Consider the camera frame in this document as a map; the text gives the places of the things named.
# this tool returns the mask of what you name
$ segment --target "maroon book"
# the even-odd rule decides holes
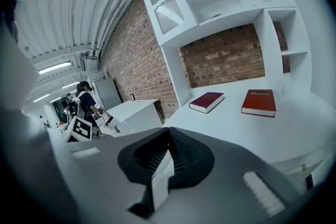
[[[189,107],[193,110],[209,113],[220,102],[222,102],[223,99],[224,94],[221,92],[207,92],[206,94],[191,102]]]
[[[272,90],[248,90],[242,113],[274,118],[276,111]]]

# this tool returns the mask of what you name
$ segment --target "person in black shirt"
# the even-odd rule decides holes
[[[87,121],[91,122],[93,126],[96,126],[96,122],[92,117],[92,112],[101,114],[100,109],[95,108],[96,102],[89,93],[90,84],[87,81],[82,81],[77,85],[76,96],[80,99],[80,105],[84,110]]]

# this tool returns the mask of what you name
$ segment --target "book cover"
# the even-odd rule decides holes
[[[220,92],[207,92],[189,104],[191,109],[208,113],[224,99]]]
[[[272,90],[248,90],[242,113],[274,118],[276,106]]]

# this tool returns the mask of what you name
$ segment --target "black object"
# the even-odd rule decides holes
[[[152,175],[167,150],[172,155],[175,173],[169,178],[169,190],[197,185],[215,163],[208,146],[171,127],[123,148],[118,155],[118,165],[129,181],[150,186]]]

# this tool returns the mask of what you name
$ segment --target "ceiling light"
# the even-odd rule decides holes
[[[39,72],[40,74],[43,74],[43,73],[46,73],[46,72],[55,70],[55,69],[57,69],[57,68],[67,67],[67,66],[71,66],[71,62],[70,62],[70,61],[68,61],[68,62],[63,62],[63,63],[59,63],[59,64],[57,64],[57,65],[54,65],[54,66],[51,66],[51,67],[47,67],[47,68],[41,69],[41,70],[39,70],[38,72]]]
[[[77,82],[75,82],[75,83],[72,83],[72,84],[69,84],[69,85],[66,85],[66,86],[63,86],[62,89],[67,88],[67,87],[70,87],[70,86],[72,86],[72,85],[76,85],[76,84],[78,84],[78,83],[79,83],[79,81],[77,81]]]
[[[57,101],[57,100],[59,100],[59,99],[61,99],[61,97],[56,98],[55,100],[52,100],[52,101],[50,101],[49,103],[54,103],[55,101]]]
[[[42,96],[42,97],[40,97],[39,99],[36,99],[36,100],[34,101],[34,103],[37,102],[37,101],[40,101],[41,99],[43,99],[44,97],[47,97],[47,96],[49,96],[49,94],[46,94],[45,96]]]

